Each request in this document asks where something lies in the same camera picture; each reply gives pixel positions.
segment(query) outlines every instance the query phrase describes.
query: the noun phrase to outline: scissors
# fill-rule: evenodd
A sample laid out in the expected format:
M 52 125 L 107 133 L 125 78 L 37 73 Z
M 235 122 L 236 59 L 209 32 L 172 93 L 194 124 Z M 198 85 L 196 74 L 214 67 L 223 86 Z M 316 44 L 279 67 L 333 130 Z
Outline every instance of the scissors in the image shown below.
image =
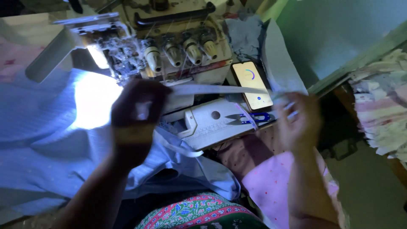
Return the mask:
M 255 122 L 257 123 L 262 123 L 262 122 L 267 122 L 270 120 L 270 115 L 267 113 L 249 113 L 249 115 L 254 119 Z M 225 116 L 225 118 L 228 119 L 235 119 L 234 121 L 231 121 L 229 123 L 226 123 L 227 125 L 243 125 L 243 124 L 250 124 L 250 121 L 241 121 L 240 118 L 245 117 L 244 114 L 232 114 Z

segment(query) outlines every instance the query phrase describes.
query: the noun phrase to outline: hole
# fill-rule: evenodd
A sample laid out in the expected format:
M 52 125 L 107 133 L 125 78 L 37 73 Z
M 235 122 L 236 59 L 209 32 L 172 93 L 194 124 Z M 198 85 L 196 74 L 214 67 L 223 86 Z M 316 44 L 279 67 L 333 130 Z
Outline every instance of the hole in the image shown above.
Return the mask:
M 217 111 L 212 112 L 211 114 L 213 119 L 219 119 L 221 117 L 221 114 Z

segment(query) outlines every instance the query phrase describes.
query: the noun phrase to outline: blue cloth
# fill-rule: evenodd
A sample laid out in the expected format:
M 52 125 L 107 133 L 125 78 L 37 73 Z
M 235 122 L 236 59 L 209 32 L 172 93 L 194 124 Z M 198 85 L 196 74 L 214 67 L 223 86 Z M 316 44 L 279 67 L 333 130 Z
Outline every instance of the blue cloth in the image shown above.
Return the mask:
M 0 84 L 0 207 L 35 215 L 72 198 L 111 151 L 110 109 L 121 90 L 110 77 L 77 69 L 55 70 L 41 84 L 23 72 L 15 82 Z M 169 132 L 157 131 L 192 150 Z M 176 172 L 154 176 L 164 168 Z M 144 164 L 130 172 L 123 198 L 207 188 L 229 200 L 240 193 L 223 165 L 153 142 Z

